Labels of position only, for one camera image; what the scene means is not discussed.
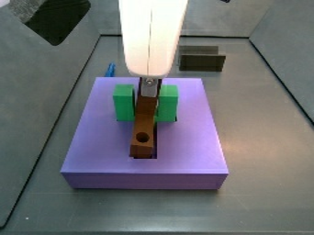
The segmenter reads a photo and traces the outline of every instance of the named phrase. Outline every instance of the purple platform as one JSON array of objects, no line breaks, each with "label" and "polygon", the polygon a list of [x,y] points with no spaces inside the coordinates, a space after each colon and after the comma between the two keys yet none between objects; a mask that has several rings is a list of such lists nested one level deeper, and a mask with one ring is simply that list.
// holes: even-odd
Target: purple platform
[{"label": "purple platform", "polygon": [[157,159],[129,157],[133,122],[118,122],[113,90],[139,78],[98,78],[62,174],[75,188],[220,189],[229,175],[202,79],[165,79],[180,90],[178,121],[157,124]]}]

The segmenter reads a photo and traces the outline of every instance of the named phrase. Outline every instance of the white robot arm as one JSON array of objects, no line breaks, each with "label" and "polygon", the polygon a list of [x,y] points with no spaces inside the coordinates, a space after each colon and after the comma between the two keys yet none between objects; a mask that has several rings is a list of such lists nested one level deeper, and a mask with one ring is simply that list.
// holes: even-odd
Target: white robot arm
[{"label": "white robot arm", "polygon": [[127,68],[145,78],[142,95],[157,96],[169,75],[188,10],[188,0],[119,0]]}]

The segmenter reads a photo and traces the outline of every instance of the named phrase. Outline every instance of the brown block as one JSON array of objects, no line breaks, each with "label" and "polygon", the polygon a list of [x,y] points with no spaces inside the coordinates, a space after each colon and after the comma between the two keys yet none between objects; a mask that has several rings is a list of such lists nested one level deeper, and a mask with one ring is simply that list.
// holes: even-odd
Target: brown block
[{"label": "brown block", "polygon": [[137,158],[151,158],[154,149],[154,116],[138,114],[134,122],[130,155]]},{"label": "brown block", "polygon": [[151,158],[155,146],[155,112],[158,107],[158,95],[162,80],[158,81],[157,97],[142,96],[142,79],[135,107],[135,121],[130,156],[135,158]]}]

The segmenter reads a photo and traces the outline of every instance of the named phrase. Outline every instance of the table surface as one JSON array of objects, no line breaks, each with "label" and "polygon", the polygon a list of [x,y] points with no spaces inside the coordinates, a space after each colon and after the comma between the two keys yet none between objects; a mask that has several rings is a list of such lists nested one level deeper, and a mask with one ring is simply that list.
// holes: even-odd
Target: table surface
[{"label": "table surface", "polygon": [[97,77],[129,76],[122,38],[103,37],[74,89],[23,196],[0,232],[314,231],[314,131],[248,39],[182,38],[220,46],[222,73],[201,77],[230,175],[221,190],[75,190],[61,168]]}]

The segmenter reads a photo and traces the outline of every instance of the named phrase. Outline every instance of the hole in block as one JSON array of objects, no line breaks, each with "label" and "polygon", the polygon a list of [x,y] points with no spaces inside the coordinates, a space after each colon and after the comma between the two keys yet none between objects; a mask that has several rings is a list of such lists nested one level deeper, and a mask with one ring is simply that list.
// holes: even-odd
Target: hole in block
[{"label": "hole in block", "polygon": [[137,141],[141,143],[146,143],[150,140],[150,136],[145,132],[139,132],[137,134]]}]

